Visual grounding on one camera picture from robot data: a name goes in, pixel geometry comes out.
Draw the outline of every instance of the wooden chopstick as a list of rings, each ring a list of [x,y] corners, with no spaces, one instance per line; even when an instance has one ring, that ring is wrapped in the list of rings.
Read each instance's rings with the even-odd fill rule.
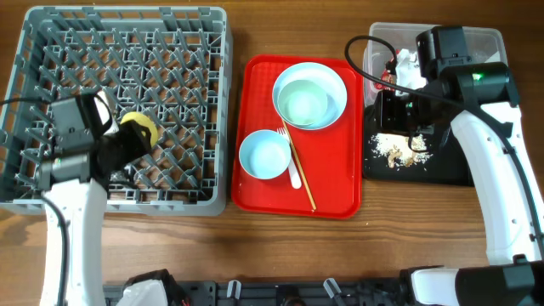
[[[283,120],[281,120],[281,122],[283,122],[283,128],[286,130],[287,136],[289,136],[289,145],[291,145],[292,153],[295,156],[295,161],[297,162],[298,171],[300,172],[300,176],[303,178],[304,187],[306,187],[306,192],[308,192],[309,202],[312,203],[312,212],[315,212],[317,210],[317,207],[315,206],[312,192],[309,190],[308,181],[306,181],[306,175],[304,175],[303,165],[300,163],[300,160],[298,159],[297,149],[295,149],[295,144],[292,142],[292,138],[291,138],[291,135],[289,134],[289,129],[287,128],[286,122]]]

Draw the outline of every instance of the dish rack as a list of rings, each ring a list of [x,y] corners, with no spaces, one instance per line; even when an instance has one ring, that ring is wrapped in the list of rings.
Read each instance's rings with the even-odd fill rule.
[[[138,111],[159,130],[152,154],[125,167],[138,188],[110,184],[107,212],[218,215],[226,203],[232,46],[222,8],[35,7],[5,99],[104,91],[118,122]],[[54,133],[47,105],[2,108],[0,207],[42,213],[36,175]]]

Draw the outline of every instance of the red tray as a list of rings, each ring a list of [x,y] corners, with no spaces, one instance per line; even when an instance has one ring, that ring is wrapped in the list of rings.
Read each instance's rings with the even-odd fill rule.
[[[317,206],[315,212],[306,189],[291,187],[287,171],[278,178],[259,180],[247,174],[238,159],[238,150],[247,135],[259,129],[275,131],[283,127],[272,104],[272,87],[285,69],[303,62],[329,66],[348,90],[346,109],[330,127],[304,131],[288,126]],[[258,55],[250,60],[244,76],[232,174],[232,198],[236,205],[257,213],[322,218],[353,216],[361,203],[362,84],[361,76],[339,59]]]

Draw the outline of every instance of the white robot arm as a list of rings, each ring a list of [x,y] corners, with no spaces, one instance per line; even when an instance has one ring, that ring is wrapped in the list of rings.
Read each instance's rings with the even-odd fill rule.
[[[521,133],[521,113],[508,102],[483,105],[482,109],[499,122],[513,122],[508,139],[515,148],[529,180],[535,209],[544,216],[542,197],[530,166]],[[453,134],[470,166],[484,215],[487,258],[491,265],[513,264],[515,255],[530,262],[542,260],[530,215],[527,197],[512,157],[489,126],[464,111],[451,122]],[[456,278],[459,269],[419,269],[411,275],[414,298],[422,304],[459,305]]]
[[[96,180],[79,179],[54,184],[44,197],[62,213],[68,223],[69,246],[65,300],[69,305],[105,306],[102,287],[102,223],[107,203],[105,189]],[[60,291],[62,246],[59,220],[46,206],[48,248],[40,306],[56,305]],[[148,279],[127,287],[118,306],[167,306],[165,284]]]

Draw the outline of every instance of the white fork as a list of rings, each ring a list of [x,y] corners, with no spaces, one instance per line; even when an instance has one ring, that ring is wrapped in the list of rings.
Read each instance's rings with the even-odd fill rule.
[[[289,135],[287,135],[286,130],[283,127],[278,128],[278,134],[281,135],[289,145],[291,145],[291,140],[289,139]],[[295,162],[292,160],[289,161],[289,178],[291,179],[291,185],[294,189],[299,189],[303,184],[300,181],[300,175],[298,175],[297,167],[295,166]]]

